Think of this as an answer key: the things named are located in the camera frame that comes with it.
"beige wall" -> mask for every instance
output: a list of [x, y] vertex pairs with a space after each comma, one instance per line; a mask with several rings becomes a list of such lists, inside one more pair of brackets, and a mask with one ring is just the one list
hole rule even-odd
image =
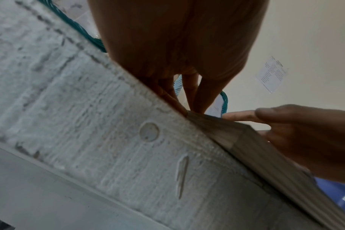
[[[269, 55], [289, 69], [272, 94], [255, 78]], [[345, 110], [345, 0], [271, 0], [246, 67], [224, 91], [228, 111], [288, 103]]]

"wooden plank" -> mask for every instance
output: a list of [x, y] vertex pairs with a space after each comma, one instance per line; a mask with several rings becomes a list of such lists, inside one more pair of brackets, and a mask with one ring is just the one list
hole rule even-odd
[[329, 229], [345, 229], [345, 212], [249, 125], [189, 112], [207, 136]]
[[32, 0], [0, 1], [0, 140], [173, 230], [326, 229]]

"scratch mark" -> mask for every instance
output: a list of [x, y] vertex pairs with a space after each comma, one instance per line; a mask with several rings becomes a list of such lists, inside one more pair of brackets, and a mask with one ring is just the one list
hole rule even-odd
[[187, 173], [189, 164], [189, 157], [187, 155], [183, 156], [177, 165], [177, 173], [176, 173], [176, 181], [177, 181], [177, 189], [176, 189], [176, 195], [178, 199], [181, 198], [183, 195], [183, 188], [184, 188], [184, 181], [185, 181], [185, 175]]

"hand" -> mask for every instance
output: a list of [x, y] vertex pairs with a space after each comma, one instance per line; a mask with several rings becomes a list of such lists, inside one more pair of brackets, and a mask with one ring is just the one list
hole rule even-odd
[[345, 183], [345, 111], [284, 105], [223, 115], [271, 126], [258, 131], [282, 154], [316, 177]]
[[[268, 0], [88, 0], [111, 59], [178, 111], [204, 113], [244, 67]], [[202, 76], [198, 86], [198, 75]]]

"finger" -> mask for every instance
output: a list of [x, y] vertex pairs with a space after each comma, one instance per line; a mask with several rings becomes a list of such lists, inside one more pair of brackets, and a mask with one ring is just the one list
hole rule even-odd
[[195, 94], [192, 110], [196, 113], [204, 113], [230, 80], [231, 78], [218, 80], [202, 78]]
[[174, 78], [165, 78], [165, 79], [159, 79], [158, 80], [158, 85], [161, 86], [161, 88], [168, 93], [172, 98], [177, 100], [177, 96], [175, 94], [174, 90]]
[[169, 95], [165, 90], [163, 90], [156, 81], [147, 80], [145, 81], [147, 87], [154, 91], [159, 97], [165, 100], [169, 105], [176, 109], [183, 116], [188, 115], [188, 111], [182, 106], [176, 99]]
[[198, 90], [198, 78], [198, 73], [182, 75], [183, 88], [187, 97], [189, 108], [193, 108], [195, 94]]
[[345, 125], [345, 111], [283, 105], [275, 108], [258, 108], [256, 116], [271, 123], [297, 123], [305, 125]]
[[265, 124], [264, 121], [258, 119], [254, 110], [225, 113], [222, 118], [231, 121], [252, 121]]

